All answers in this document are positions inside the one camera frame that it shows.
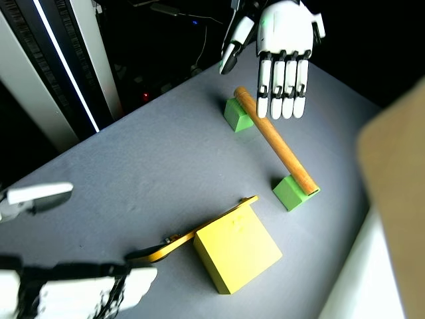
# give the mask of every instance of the beige object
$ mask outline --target beige object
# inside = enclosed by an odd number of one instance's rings
[[[425,80],[361,132],[359,159],[381,212],[409,319],[425,318]]]
[[[245,112],[248,113],[248,115],[251,117],[252,121],[255,123],[261,134],[263,134],[264,138],[273,148],[276,155],[286,166],[304,193],[306,195],[311,195],[312,193],[318,191],[319,188],[314,180],[298,161],[294,153],[279,135],[279,132],[274,128],[269,119],[259,118],[257,116],[256,101],[251,97],[247,89],[245,89],[243,86],[239,86],[234,91],[234,97],[238,100],[239,104],[243,107]]]

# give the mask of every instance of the green support block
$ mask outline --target green support block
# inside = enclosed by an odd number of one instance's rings
[[[306,195],[292,175],[283,178],[283,180],[281,180],[281,182],[273,189],[273,193],[278,197],[282,204],[285,205],[288,211],[291,211],[299,204],[302,204],[319,192],[320,189],[311,195]]]
[[[226,108],[224,109],[224,118],[235,132],[245,130],[254,125],[250,116],[247,115],[235,98],[227,100]]]

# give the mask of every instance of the wooden stick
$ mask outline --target wooden stick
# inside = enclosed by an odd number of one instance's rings
[[[259,118],[257,116],[257,107],[255,100],[251,97],[247,89],[239,86],[234,91],[234,97],[239,101],[246,113],[251,117],[257,128],[263,134],[264,138],[273,148],[282,163],[286,166],[292,177],[297,181],[298,185],[303,189],[306,195],[311,195],[319,188],[314,180],[308,175],[289,146],[285,143],[279,132],[274,128],[268,118]]]

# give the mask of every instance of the red light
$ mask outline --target red light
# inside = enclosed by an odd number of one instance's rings
[[[144,93],[141,95],[141,99],[142,99],[144,102],[149,102],[149,93],[144,92]]]

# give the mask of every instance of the table surface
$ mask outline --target table surface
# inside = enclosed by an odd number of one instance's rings
[[[355,142],[379,109],[310,65],[303,118],[274,124],[321,192],[288,213],[272,193],[286,168],[257,128],[235,134],[222,115],[237,86],[256,93],[257,72],[250,46],[230,74],[213,66],[17,182],[70,181],[74,193],[0,224],[1,253],[27,266],[120,263],[256,194],[252,208],[282,259],[219,295],[188,243],[155,264],[149,292],[118,318],[317,318],[368,209]]]

